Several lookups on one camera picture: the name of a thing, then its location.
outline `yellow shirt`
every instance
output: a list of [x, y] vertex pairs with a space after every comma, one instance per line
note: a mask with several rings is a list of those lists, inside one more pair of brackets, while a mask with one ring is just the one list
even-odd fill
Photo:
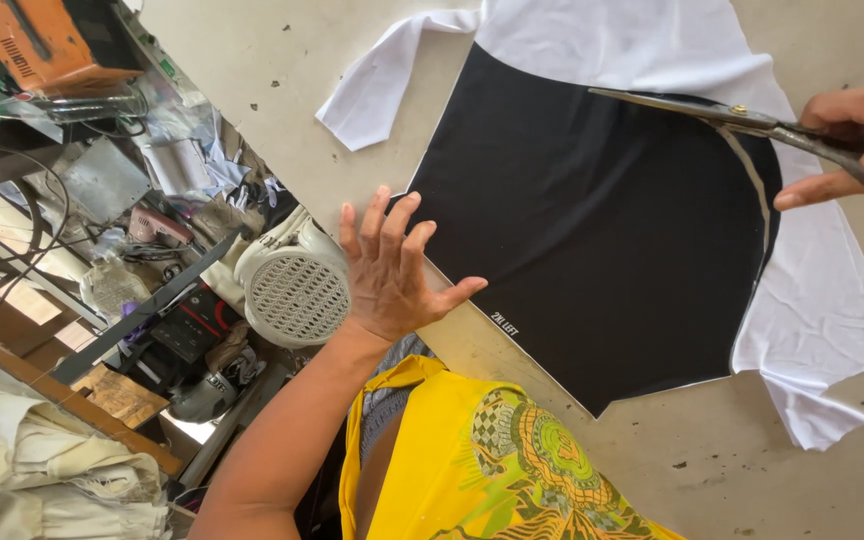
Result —
[[413, 385], [369, 540], [684, 540], [640, 516], [522, 388], [418, 355], [370, 380], [350, 411], [339, 491], [346, 540], [355, 538], [365, 393]]

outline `scissor handle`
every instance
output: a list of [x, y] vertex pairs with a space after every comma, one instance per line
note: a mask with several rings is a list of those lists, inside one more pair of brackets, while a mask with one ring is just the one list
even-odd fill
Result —
[[834, 148], [819, 138], [813, 138], [808, 134], [796, 132], [784, 127], [776, 127], [771, 130], [769, 137], [772, 139], [784, 142], [789, 146], [794, 146], [799, 150], [804, 150], [810, 154], [814, 154], [819, 158], [824, 158], [840, 166], [852, 178], [858, 180], [858, 183], [864, 186], [864, 165], [859, 159], [861, 153], [849, 152], [840, 148]]

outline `scissors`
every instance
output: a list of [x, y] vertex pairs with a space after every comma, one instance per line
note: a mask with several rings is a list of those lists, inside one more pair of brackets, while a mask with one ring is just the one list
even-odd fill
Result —
[[638, 105], [683, 113], [699, 118], [713, 128], [725, 128], [732, 132], [784, 142], [842, 167], [864, 186], [864, 166], [859, 161], [864, 154], [864, 140], [846, 141], [831, 137], [818, 129], [810, 129], [799, 123], [783, 122], [768, 114], [753, 112], [743, 104], [727, 106], [690, 103], [663, 94], [647, 95], [598, 87], [589, 88], [588, 91]]

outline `scissor blade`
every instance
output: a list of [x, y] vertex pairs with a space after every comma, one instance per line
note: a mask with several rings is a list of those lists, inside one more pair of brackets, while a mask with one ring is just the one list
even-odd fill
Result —
[[705, 120], [718, 120], [726, 124], [732, 124], [754, 130], [771, 130], [779, 125], [779, 121], [771, 116], [757, 112], [745, 111], [743, 114], [734, 112], [724, 104], [698, 104], [681, 101], [675, 98], [666, 98], [655, 95], [643, 95], [625, 90], [612, 90], [609, 88], [592, 87], [588, 89], [593, 94], [610, 98], [620, 99], [646, 107], [655, 107], [675, 113], [682, 113], [690, 117], [703, 118]]

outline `black fabric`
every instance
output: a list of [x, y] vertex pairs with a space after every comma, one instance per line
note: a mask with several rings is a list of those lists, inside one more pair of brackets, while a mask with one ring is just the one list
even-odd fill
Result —
[[[779, 163], [737, 135], [772, 201]], [[760, 196], [694, 118], [529, 75], [473, 45], [410, 190], [426, 255], [592, 414], [725, 377], [763, 263]], [[770, 246], [779, 230], [771, 211]]]

